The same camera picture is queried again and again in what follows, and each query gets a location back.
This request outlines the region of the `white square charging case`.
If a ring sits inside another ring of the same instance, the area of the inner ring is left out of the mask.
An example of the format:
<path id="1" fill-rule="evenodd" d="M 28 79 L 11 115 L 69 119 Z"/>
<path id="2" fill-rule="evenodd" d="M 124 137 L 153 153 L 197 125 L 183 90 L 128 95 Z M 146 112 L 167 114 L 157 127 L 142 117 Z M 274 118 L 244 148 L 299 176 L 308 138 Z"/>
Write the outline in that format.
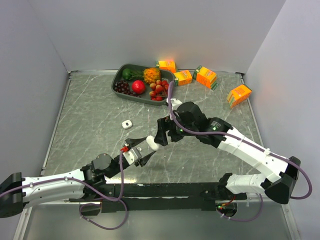
<path id="1" fill-rule="evenodd" d="M 125 120 L 121 123 L 121 126 L 123 129 L 127 130 L 133 126 L 133 123 L 131 120 Z"/>

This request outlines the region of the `white oval charging case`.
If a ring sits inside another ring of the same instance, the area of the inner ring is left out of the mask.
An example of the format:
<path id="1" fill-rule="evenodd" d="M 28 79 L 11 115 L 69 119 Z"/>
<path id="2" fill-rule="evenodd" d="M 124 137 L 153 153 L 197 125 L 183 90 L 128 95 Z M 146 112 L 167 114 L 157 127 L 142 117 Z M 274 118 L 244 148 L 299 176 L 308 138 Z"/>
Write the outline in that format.
<path id="1" fill-rule="evenodd" d="M 155 137 L 152 135 L 147 136 L 145 141 L 153 151 L 158 151 L 161 146 L 160 144 L 155 142 Z"/>

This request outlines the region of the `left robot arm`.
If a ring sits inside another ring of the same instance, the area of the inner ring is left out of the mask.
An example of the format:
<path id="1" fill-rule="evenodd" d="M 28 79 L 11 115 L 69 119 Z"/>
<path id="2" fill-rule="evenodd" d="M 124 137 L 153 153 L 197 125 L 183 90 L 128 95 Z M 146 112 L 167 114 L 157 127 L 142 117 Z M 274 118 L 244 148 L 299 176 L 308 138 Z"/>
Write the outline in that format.
<path id="1" fill-rule="evenodd" d="M 58 200 L 93 201 L 107 179 L 117 174 L 123 178 L 124 170 L 132 165 L 143 167 L 159 148 L 151 135 L 128 138 L 118 156 L 101 153 L 91 163 L 73 171 L 38 177 L 12 173 L 0 184 L 0 216 L 9 218 L 25 208 Z"/>

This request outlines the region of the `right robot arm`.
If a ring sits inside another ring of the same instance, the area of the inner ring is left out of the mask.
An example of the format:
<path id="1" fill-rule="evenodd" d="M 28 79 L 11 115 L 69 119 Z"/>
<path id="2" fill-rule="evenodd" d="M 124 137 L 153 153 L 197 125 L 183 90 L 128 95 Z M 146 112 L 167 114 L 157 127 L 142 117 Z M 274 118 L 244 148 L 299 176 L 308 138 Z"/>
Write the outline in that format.
<path id="1" fill-rule="evenodd" d="M 185 136 L 194 136 L 203 144 L 236 156 L 259 172 L 252 175 L 226 173 L 218 184 L 218 193 L 223 199 L 242 193 L 265 194 L 282 205 L 292 199 L 301 165 L 298 158 L 271 152 L 223 119 L 206 117 L 191 101 L 182 103 L 173 115 L 175 119 L 168 115 L 157 120 L 156 146 L 168 145 L 168 137 L 178 142 Z"/>

